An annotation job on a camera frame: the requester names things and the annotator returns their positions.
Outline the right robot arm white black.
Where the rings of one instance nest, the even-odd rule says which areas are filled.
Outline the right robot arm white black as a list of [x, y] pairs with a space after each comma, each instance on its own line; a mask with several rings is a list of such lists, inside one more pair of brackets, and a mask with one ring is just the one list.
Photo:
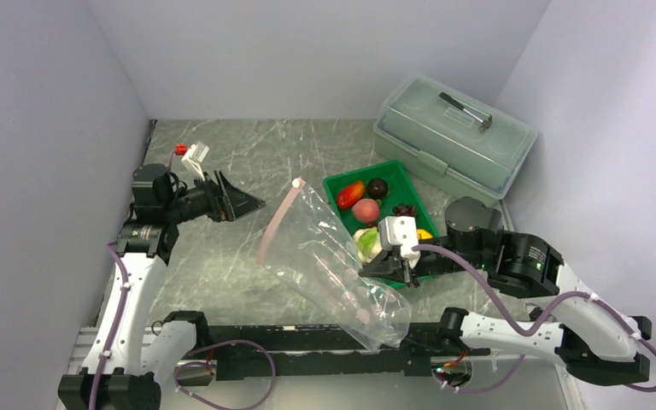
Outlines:
[[463, 197], [447, 206], [444, 219], [445, 236], [419, 240], [407, 235], [409, 217], [383, 219], [381, 252], [360, 270], [364, 278], [409, 286], [460, 271], [477, 280], [500, 317], [448, 307], [436, 326], [436, 349], [510, 351], [563, 366], [589, 384], [649, 391], [648, 318], [618, 313], [549, 243], [505, 229], [497, 209]]

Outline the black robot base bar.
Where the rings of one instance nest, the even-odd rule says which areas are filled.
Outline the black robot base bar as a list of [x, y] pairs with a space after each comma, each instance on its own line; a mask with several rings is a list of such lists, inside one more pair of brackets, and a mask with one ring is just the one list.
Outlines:
[[239, 343], [257, 343], [272, 356], [276, 374], [326, 376], [399, 373], [426, 377], [439, 363], [458, 357], [464, 350], [442, 338], [438, 323], [412, 323], [398, 348], [383, 346], [369, 351], [336, 325], [211, 325], [209, 338], [199, 348], [215, 343], [227, 345], [206, 352], [187, 353], [186, 360], [213, 360], [219, 381], [269, 377], [271, 365], [257, 348]]

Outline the green plastic tray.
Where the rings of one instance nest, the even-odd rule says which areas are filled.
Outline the green plastic tray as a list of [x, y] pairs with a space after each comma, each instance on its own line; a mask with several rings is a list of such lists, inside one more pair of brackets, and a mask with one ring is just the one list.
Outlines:
[[380, 218], [392, 216], [394, 208], [408, 207], [416, 219], [416, 227], [429, 232], [433, 237], [439, 236], [439, 230], [419, 197], [407, 170], [399, 161], [385, 161], [369, 167], [359, 168], [346, 173], [331, 175], [323, 179], [322, 185], [333, 212], [353, 237], [359, 237], [369, 225], [357, 220], [352, 207], [341, 208], [336, 203], [339, 194], [349, 185], [362, 182], [366, 186], [364, 197], [368, 198], [368, 185], [374, 179], [382, 179], [388, 185], [388, 194], [377, 199]]

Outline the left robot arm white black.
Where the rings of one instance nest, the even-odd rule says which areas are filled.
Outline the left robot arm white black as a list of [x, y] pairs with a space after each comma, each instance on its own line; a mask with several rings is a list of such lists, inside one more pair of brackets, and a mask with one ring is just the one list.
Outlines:
[[131, 213], [114, 243], [114, 282], [96, 338], [75, 374], [65, 374], [58, 397], [66, 409], [157, 409], [177, 364], [211, 347], [204, 313], [176, 311], [144, 345], [145, 325], [158, 284], [179, 238], [179, 224], [207, 217], [232, 222], [265, 207], [220, 171], [188, 187], [169, 166], [143, 165], [132, 174]]

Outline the clear zip top bag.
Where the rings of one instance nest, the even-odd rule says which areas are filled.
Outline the clear zip top bag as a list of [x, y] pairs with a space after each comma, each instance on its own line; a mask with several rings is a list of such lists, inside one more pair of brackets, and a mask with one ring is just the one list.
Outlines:
[[302, 178], [295, 178], [269, 222], [257, 262], [369, 350], [397, 348], [412, 321], [397, 290], [359, 275], [353, 237]]

